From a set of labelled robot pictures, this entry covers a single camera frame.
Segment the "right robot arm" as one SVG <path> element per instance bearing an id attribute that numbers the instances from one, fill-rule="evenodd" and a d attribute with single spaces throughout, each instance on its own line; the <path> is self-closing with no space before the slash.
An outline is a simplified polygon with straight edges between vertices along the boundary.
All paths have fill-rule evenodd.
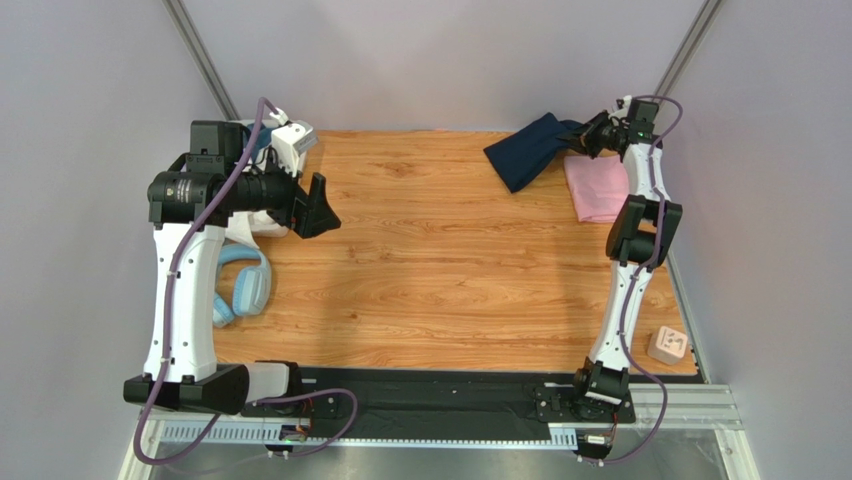
<path id="1" fill-rule="evenodd" d="M 663 181 L 663 137 L 655 119 L 664 101 L 657 95 L 624 97 L 614 111 L 602 111 L 559 137 L 590 158 L 605 150 L 617 153 L 628 178 L 628 194 L 605 245 L 611 285 L 602 327 L 574 380 L 575 402 L 586 409 L 614 412 L 626 402 L 642 300 L 683 215 Z"/>

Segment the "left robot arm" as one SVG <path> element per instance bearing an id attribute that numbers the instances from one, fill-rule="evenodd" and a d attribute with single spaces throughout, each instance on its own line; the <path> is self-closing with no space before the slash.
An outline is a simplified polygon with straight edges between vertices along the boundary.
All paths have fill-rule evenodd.
<path id="1" fill-rule="evenodd" d="M 238 253 L 226 241 L 234 214 L 266 213 L 304 239 L 340 226 L 324 176 L 315 174 L 308 188 L 300 185 L 316 141 L 303 121 L 280 121 L 261 150 L 249 145 L 243 124 L 192 123 L 189 150 L 147 191 L 158 260 L 156 316 L 143 371 L 124 383 L 125 401 L 235 415 L 248 403 L 282 398 L 296 388 L 292 362 L 218 361 L 213 329 L 226 313 L 216 280 L 222 263 Z"/>

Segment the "navy blue t shirt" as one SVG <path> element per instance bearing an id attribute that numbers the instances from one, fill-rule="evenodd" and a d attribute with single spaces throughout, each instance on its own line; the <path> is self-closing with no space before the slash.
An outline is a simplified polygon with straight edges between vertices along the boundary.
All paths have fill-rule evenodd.
<path id="1" fill-rule="evenodd" d="M 546 113 L 516 133 L 483 149 L 489 163 L 511 194 L 527 187 L 567 148 L 560 137 L 584 125 Z"/>

